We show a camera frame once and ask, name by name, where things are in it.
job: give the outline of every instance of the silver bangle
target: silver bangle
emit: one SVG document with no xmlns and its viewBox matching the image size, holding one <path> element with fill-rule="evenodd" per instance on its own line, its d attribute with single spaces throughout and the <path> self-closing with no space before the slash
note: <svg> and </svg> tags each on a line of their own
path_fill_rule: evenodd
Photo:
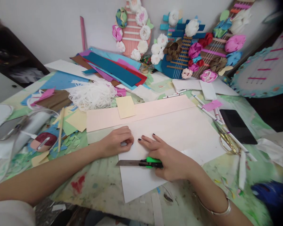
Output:
<svg viewBox="0 0 283 226">
<path fill-rule="evenodd" d="M 194 192 L 193 193 L 193 195 L 195 196 L 195 197 L 197 197 L 197 199 L 198 199 L 198 201 L 200 202 L 200 204 L 203 206 L 203 208 L 205 208 L 207 211 L 209 211 L 209 212 L 211 212 L 213 215 L 217 215 L 217 216 L 224 216 L 224 215 L 227 215 L 227 214 L 229 214 L 230 213 L 230 198 L 226 195 L 226 193 L 223 191 L 223 193 L 225 194 L 225 197 L 226 197 L 226 199 L 227 199 L 227 201 L 228 201 L 228 204 L 227 204 L 227 209 L 223 212 L 223 213 L 216 213 L 216 212 L 213 212 L 212 210 L 209 210 L 208 208 L 206 208 L 203 204 L 202 204 L 202 202 L 201 202 L 201 200 L 200 200 L 200 198 L 199 198 L 199 196 Z"/>
</svg>

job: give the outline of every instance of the hand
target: hand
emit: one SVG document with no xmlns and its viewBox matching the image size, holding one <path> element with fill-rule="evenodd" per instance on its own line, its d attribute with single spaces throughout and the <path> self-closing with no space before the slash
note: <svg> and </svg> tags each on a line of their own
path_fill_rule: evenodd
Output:
<svg viewBox="0 0 283 226">
<path fill-rule="evenodd" d="M 126 142 L 127 145 L 121 146 L 120 143 L 122 142 Z M 98 142 L 100 152 L 99 157 L 106 158 L 122 152 L 127 152 L 130 150 L 133 142 L 134 138 L 128 126 L 123 126 L 113 130 Z"/>
<path fill-rule="evenodd" d="M 169 181 L 190 180 L 196 174 L 196 170 L 202 170 L 201 166 L 193 159 L 177 151 L 155 134 L 152 136 L 155 140 L 142 135 L 142 139 L 138 139 L 138 142 L 151 151 L 150 157 L 162 161 L 163 169 L 155 170 L 158 177 Z"/>
</svg>

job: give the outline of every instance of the craft table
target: craft table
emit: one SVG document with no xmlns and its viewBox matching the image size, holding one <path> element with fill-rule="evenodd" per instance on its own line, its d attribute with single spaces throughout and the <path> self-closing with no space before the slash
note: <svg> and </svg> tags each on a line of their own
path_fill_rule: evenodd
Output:
<svg viewBox="0 0 283 226">
<path fill-rule="evenodd" d="M 15 107 L 15 111 L 10 119 L 28 113 L 29 109 L 26 106 L 21 106 L 20 102 L 29 94 L 38 90 L 53 74 L 54 72 L 50 73 L 3 102 Z M 172 79 L 160 72 L 148 74 L 147 77 L 146 85 L 160 93 L 159 99 L 175 92 Z M 195 91 L 195 93 L 204 103 L 208 103 L 204 100 L 201 92 Z M 198 104 L 197 100 L 192 97 L 191 91 L 186 91 L 184 94 L 192 102 Z M 142 99 L 134 94 L 132 94 L 132 97 L 135 104 L 143 102 Z M 224 104 L 221 108 L 235 109 L 239 112 L 256 139 L 262 135 L 275 133 L 271 127 L 262 121 L 243 97 L 218 96 L 218 100 Z M 77 137 L 81 139 L 80 145 L 76 148 L 70 145 L 66 150 L 61 151 L 58 156 L 68 154 L 88 145 L 86 131 L 77 133 Z M 211 179 L 227 192 L 231 200 L 254 225 L 268 225 L 271 223 L 268 211 L 265 205 L 252 194 L 250 186 L 258 182 L 270 181 L 271 179 L 283 182 L 283 168 L 264 161 L 262 155 L 269 159 L 268 156 L 263 152 L 259 153 L 255 146 L 246 145 L 246 147 L 258 159 L 258 162 L 247 160 L 247 181 L 243 192 L 238 190 L 237 173 L 233 168 L 233 162 L 238 156 L 226 154 L 225 152 L 224 155 L 204 164 L 203 168 Z M 30 155 L 24 147 L 12 160 L 6 178 L 31 168 L 31 158 L 36 155 L 37 153 Z M 168 182 L 158 187 L 158 189 L 154 189 L 125 204 L 120 170 L 119 167 L 115 166 L 117 162 L 117 156 L 94 161 L 60 186 L 50 198 L 54 201 L 70 202 L 124 218 L 154 224 L 151 194 L 158 192 L 165 225 L 214 225 L 208 217 L 208 212 L 192 196 L 193 188 L 188 181 Z"/>
</svg>

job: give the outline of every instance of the tangled white yarn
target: tangled white yarn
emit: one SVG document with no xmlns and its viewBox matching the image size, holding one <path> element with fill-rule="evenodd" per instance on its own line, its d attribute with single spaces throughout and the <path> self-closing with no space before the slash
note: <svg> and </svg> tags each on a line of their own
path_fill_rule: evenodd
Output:
<svg viewBox="0 0 283 226">
<path fill-rule="evenodd" d="M 67 89 L 69 99 L 80 111 L 109 108 L 117 94 L 114 86 L 105 79 L 99 79 L 92 83 L 73 80 L 76 87 Z"/>
</svg>

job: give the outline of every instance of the green utility knife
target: green utility knife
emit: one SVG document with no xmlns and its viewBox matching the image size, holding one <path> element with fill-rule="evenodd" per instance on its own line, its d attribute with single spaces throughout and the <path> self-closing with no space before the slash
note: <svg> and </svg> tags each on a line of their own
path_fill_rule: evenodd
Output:
<svg viewBox="0 0 283 226">
<path fill-rule="evenodd" d="M 145 166 L 146 168 L 163 168 L 163 164 L 159 159 L 147 157 L 143 160 L 119 160 L 117 166 Z"/>
</svg>

